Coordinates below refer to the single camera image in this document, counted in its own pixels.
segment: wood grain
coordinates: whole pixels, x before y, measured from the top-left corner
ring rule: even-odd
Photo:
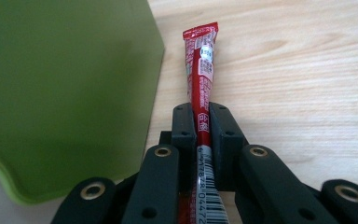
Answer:
[[[304,183],[358,184],[358,1],[149,0],[166,51],[146,148],[187,102],[182,32],[218,21],[212,101]],[[231,223],[241,223],[224,193]]]

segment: white label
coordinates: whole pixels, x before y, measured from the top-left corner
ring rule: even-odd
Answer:
[[[213,48],[208,45],[202,45],[200,49],[200,56],[202,59],[208,60],[208,62],[212,63],[213,60]]]

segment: red sauce packet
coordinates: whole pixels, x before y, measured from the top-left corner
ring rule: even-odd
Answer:
[[[217,22],[183,32],[186,44],[187,94],[194,112],[198,145],[211,145],[209,135],[209,97],[213,82],[213,47]]]
[[[197,131],[197,179],[188,199],[189,210],[183,211],[179,223],[228,223],[226,210],[214,187],[211,150],[209,98],[213,82],[213,47],[217,22],[183,32],[186,43],[186,72],[191,107]]]

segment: screw hole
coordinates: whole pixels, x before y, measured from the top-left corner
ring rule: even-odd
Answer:
[[[160,147],[155,150],[155,155],[158,157],[167,157],[171,155],[171,150],[167,147]]]
[[[251,153],[254,156],[258,156],[258,157],[264,157],[264,156],[267,156],[269,154],[264,148],[261,148],[261,147],[252,147],[251,148]]]
[[[142,217],[144,218],[154,218],[157,216],[157,210],[152,207],[147,207],[142,211]]]
[[[336,191],[336,193],[341,196],[342,198],[353,202],[353,203],[358,203],[358,190],[348,187],[348,186],[344,186],[344,185],[338,185],[334,188],[334,190]]]
[[[104,191],[103,182],[93,182],[81,190],[80,196],[84,200],[93,200],[103,195]]]
[[[306,208],[298,209],[298,213],[306,220],[313,221],[316,219],[315,214],[313,214],[310,210],[308,210]]]

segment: black plastic part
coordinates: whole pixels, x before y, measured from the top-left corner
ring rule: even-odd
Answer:
[[[326,181],[321,201],[340,223],[358,223],[358,185],[342,179]]]
[[[92,183],[104,185],[103,194],[92,200],[85,200],[81,197],[81,191]],[[116,193],[115,184],[106,178],[93,177],[80,182],[72,189],[69,195],[60,205],[53,224],[101,224],[108,222],[110,218],[111,202]]]
[[[234,191],[234,158],[244,145],[249,145],[229,109],[209,104],[213,149],[214,183],[219,191]]]
[[[120,223],[127,208],[133,186],[138,174],[132,175],[116,185],[116,194],[112,201],[108,221],[106,223]]]
[[[254,195],[248,203],[238,206],[242,220],[254,215],[250,212],[261,209],[256,222],[249,223],[337,223],[269,148],[257,145],[244,147],[238,169],[237,200]]]
[[[163,145],[163,144],[169,145],[171,143],[171,139],[172,139],[172,132],[170,132],[170,131],[162,131],[159,134],[158,144],[159,145]]]
[[[315,197],[317,200],[321,200],[321,192],[313,187],[310,187],[306,184],[304,184],[304,186],[310,191],[310,193],[313,195],[313,197]]]
[[[121,223],[177,223],[179,152],[170,145],[147,150]]]
[[[181,192],[190,192],[193,184],[197,135],[194,128],[191,104],[178,105],[172,113],[171,144],[180,152],[180,188]]]

